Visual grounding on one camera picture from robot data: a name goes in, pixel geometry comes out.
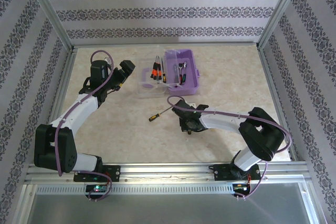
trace black screwdriver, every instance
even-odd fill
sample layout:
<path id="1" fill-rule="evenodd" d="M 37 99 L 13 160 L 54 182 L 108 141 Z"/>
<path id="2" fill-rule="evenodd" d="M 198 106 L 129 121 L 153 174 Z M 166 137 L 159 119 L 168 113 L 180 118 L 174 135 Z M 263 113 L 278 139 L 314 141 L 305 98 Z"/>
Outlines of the black screwdriver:
<path id="1" fill-rule="evenodd" d="M 163 83 L 167 83 L 166 73 L 164 72 L 163 60 L 162 60 L 162 58 L 161 58 L 161 62 L 162 62 L 162 77 L 163 77 Z"/>
<path id="2" fill-rule="evenodd" d="M 153 120 L 157 119 L 161 114 L 163 114 L 163 113 L 166 112 L 167 110 L 171 109 L 172 107 L 173 107 L 173 106 L 170 106 L 168 109 L 162 111 L 161 113 L 158 113 L 158 114 L 156 114 L 156 115 L 154 115 L 154 116 L 151 116 L 148 120 L 149 120 L 150 122 L 152 122 Z"/>

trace marble surface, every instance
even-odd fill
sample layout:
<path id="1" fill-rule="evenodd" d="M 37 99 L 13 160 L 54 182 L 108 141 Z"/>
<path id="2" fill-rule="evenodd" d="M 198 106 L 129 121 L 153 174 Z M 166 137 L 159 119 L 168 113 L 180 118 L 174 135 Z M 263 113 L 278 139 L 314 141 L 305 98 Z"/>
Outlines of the marble surface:
<path id="1" fill-rule="evenodd" d="M 163 46 L 183 49 L 184 45 Z M 199 69 L 196 95 L 185 96 L 188 102 L 208 104 L 224 111 L 248 112 L 254 106 L 265 109 L 277 121 L 276 111 L 255 46 L 193 46 Z M 125 46 L 80 48 L 71 74 L 63 105 L 65 111 L 76 99 L 90 73 L 90 56 L 97 49 L 108 51 L 115 66 L 124 59 L 136 62 L 153 48 Z M 97 54 L 95 59 L 103 59 Z M 210 129 L 200 133 L 181 132 L 178 117 L 167 111 L 160 118 L 148 118 L 168 108 L 163 98 L 138 99 L 133 73 L 120 91 L 110 94 L 106 102 L 85 121 L 76 134 L 78 152 L 101 156 L 104 162 L 223 162 L 230 161 L 246 144 L 235 133 Z M 287 152 L 274 161 L 289 161 Z"/>

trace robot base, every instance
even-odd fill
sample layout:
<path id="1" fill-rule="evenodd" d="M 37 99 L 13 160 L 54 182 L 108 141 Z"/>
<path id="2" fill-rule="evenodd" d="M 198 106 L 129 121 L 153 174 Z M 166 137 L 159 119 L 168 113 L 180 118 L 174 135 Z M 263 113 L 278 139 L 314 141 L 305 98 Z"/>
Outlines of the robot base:
<path id="1" fill-rule="evenodd" d="M 232 173 L 231 164 L 216 164 L 209 166 L 210 170 L 214 171 L 215 181 L 225 181 L 225 180 L 247 180 L 247 175 L 251 176 L 251 180 L 260 180 L 260 170 L 257 164 L 253 165 L 249 170 L 245 171 L 241 176 Z"/>

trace patterned wallpaper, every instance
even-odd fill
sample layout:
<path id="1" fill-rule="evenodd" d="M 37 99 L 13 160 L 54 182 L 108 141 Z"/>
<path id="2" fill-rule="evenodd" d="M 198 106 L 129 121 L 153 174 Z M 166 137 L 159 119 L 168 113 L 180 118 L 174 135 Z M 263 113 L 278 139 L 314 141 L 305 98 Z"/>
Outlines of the patterned wallpaper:
<path id="1" fill-rule="evenodd" d="M 278 0 L 50 0 L 74 45 L 254 41 Z"/>
<path id="2" fill-rule="evenodd" d="M 67 52 L 37 0 L 0 0 L 0 30 L 0 223 L 10 223 Z"/>
<path id="3" fill-rule="evenodd" d="M 336 223 L 336 0 L 291 0 L 264 48 L 328 223 Z"/>

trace perforated metal strip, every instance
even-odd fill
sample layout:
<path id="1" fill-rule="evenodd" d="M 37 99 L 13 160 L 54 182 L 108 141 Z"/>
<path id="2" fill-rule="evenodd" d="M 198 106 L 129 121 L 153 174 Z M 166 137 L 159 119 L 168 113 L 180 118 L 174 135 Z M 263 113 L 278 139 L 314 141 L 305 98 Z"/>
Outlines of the perforated metal strip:
<path id="1" fill-rule="evenodd" d="M 39 185 L 37 195 L 83 195 L 85 185 Z M 232 184 L 211 185 L 114 185 L 110 194 L 157 195 L 157 194 L 232 194 Z"/>

